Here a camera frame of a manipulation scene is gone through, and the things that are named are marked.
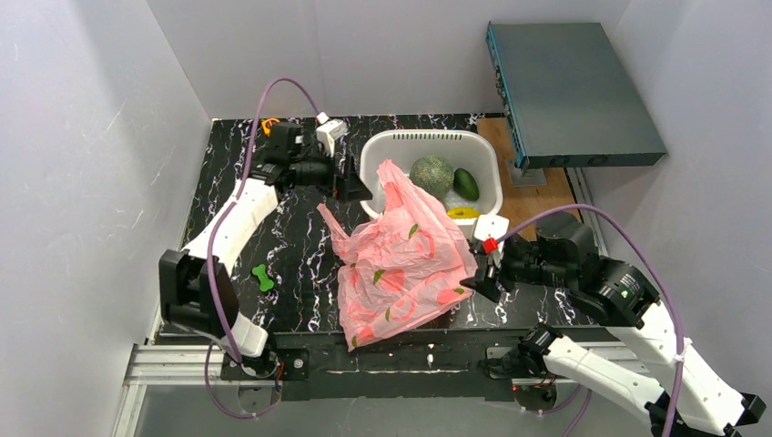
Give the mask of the fake green avocado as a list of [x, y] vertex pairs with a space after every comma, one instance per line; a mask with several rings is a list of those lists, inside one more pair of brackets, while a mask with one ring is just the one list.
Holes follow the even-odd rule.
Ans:
[[461, 197], [470, 201], [480, 198], [480, 190], [472, 174], [464, 169], [457, 168], [454, 171], [453, 190]]

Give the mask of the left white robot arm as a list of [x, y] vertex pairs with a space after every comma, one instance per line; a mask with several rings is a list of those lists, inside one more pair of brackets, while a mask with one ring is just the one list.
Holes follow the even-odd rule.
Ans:
[[300, 125], [274, 122], [257, 156], [249, 155], [241, 181], [207, 226], [158, 263], [160, 315], [165, 323], [214, 341], [241, 362], [259, 358], [269, 333], [241, 313], [232, 270], [252, 234], [296, 187], [313, 187], [341, 202], [369, 200], [351, 154], [336, 158], [348, 132], [340, 119], [320, 114], [313, 137]]

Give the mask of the wooden board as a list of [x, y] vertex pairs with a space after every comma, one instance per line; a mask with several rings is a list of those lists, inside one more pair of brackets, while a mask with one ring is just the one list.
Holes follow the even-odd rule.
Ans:
[[499, 215], [509, 219], [510, 229], [547, 209], [576, 202], [563, 168], [546, 169], [546, 184], [542, 186], [516, 187], [512, 183], [507, 164], [515, 159], [515, 151], [505, 118], [479, 118], [476, 129], [495, 150], [503, 192]]

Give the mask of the black marble mat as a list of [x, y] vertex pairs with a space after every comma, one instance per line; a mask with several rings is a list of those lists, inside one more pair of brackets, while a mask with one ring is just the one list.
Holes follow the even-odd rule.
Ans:
[[[452, 129], [477, 133], [479, 118], [500, 114], [434, 114], [353, 116], [346, 122], [345, 144], [360, 151], [374, 135], [393, 129]], [[185, 240], [191, 240], [225, 204], [238, 181], [250, 121], [213, 122], [198, 185], [191, 202]], [[273, 332], [334, 332], [339, 329], [337, 273], [340, 260], [331, 248], [330, 233], [317, 206], [323, 196], [299, 188], [253, 233], [232, 272], [241, 310]], [[259, 290], [251, 270], [265, 264], [275, 288]], [[430, 323], [433, 330], [528, 328], [537, 322], [579, 326], [589, 319], [574, 310], [562, 290], [523, 285], [504, 293], [498, 303], [473, 296]]]

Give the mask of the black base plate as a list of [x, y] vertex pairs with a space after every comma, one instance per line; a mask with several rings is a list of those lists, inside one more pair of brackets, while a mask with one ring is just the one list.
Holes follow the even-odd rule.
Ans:
[[412, 330], [348, 349], [340, 332], [280, 332], [268, 351], [284, 365], [283, 401], [365, 397], [512, 401], [515, 384], [549, 382], [514, 356], [524, 329]]

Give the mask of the grey metal box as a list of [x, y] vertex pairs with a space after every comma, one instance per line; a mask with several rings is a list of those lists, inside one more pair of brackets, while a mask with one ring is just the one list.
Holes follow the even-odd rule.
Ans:
[[489, 24], [521, 170], [653, 166], [663, 139], [599, 23]]

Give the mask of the pink plastic bag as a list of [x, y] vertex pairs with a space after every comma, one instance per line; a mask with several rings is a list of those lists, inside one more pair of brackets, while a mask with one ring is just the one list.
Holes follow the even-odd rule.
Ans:
[[339, 322], [353, 351], [418, 328], [471, 296], [477, 269], [469, 243], [439, 200], [390, 160], [377, 175], [383, 212], [347, 233], [323, 204], [338, 271]]

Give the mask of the green bone toy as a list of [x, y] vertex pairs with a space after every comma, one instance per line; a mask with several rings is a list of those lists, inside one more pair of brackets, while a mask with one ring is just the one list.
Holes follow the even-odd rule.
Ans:
[[275, 288], [275, 282], [268, 274], [265, 264], [259, 264], [251, 270], [251, 275], [258, 281], [259, 290], [267, 293]]

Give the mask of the aluminium frame rail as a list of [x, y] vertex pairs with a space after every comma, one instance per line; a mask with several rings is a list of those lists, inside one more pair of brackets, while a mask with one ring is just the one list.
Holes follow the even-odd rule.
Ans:
[[513, 403], [513, 387], [533, 386], [529, 378], [492, 380], [470, 367], [418, 370], [321, 370], [298, 379], [298, 367], [287, 375], [254, 378], [227, 361], [222, 351], [202, 345], [136, 346], [124, 378], [113, 433], [133, 435], [150, 386], [265, 389], [272, 403], [316, 399], [472, 399]]

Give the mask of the green fake melon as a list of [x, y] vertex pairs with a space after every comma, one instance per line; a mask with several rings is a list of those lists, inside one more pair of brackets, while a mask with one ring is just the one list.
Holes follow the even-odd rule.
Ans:
[[409, 177], [416, 187], [443, 199], [452, 188], [454, 167], [443, 157], [429, 155], [412, 164]]

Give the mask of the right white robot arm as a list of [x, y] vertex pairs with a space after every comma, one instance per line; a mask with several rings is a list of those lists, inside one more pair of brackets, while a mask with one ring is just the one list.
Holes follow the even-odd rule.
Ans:
[[588, 226], [559, 211], [536, 222], [530, 241], [508, 235], [507, 224], [496, 215], [474, 221], [478, 269], [464, 285], [493, 301], [520, 283], [562, 288], [576, 310], [625, 344], [642, 370], [628, 370], [538, 323], [509, 351], [480, 362], [490, 377], [571, 379], [633, 414], [654, 436], [736, 436], [760, 421], [764, 401], [731, 388], [678, 337], [649, 277], [600, 254]]

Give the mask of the orange tape measure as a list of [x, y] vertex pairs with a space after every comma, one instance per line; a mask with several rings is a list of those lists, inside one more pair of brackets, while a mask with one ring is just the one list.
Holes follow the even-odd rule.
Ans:
[[278, 118], [272, 117], [272, 118], [266, 118], [263, 119], [260, 123], [262, 132], [266, 137], [270, 136], [271, 129], [275, 124], [278, 124], [280, 120]]

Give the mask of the fake yellow fruit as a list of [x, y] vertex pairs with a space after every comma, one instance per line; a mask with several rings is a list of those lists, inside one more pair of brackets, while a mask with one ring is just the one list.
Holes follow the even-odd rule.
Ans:
[[448, 209], [447, 215], [451, 219], [476, 219], [481, 216], [481, 213], [471, 207], [456, 207]]

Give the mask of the white plastic basin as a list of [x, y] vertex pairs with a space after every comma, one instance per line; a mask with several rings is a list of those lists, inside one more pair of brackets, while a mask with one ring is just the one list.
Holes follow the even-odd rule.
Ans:
[[441, 202], [469, 236], [479, 215], [497, 214], [503, 204], [502, 183], [493, 146], [462, 130], [404, 129], [381, 132], [361, 151], [360, 179], [372, 198], [361, 202], [372, 219], [385, 208], [378, 169], [390, 161], [417, 187]]

